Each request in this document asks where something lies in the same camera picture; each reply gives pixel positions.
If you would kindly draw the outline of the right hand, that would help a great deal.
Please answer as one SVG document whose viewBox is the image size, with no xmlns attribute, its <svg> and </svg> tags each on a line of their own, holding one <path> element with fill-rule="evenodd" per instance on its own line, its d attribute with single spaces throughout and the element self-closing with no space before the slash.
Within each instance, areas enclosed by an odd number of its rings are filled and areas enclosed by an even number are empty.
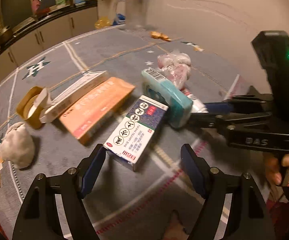
<svg viewBox="0 0 289 240">
<path fill-rule="evenodd" d="M 281 168 L 289 168 L 289 154 L 283 156 L 282 160 L 276 158 L 272 153 L 263 153 L 265 176 L 271 185 L 280 185 L 283 180 Z"/>
</svg>

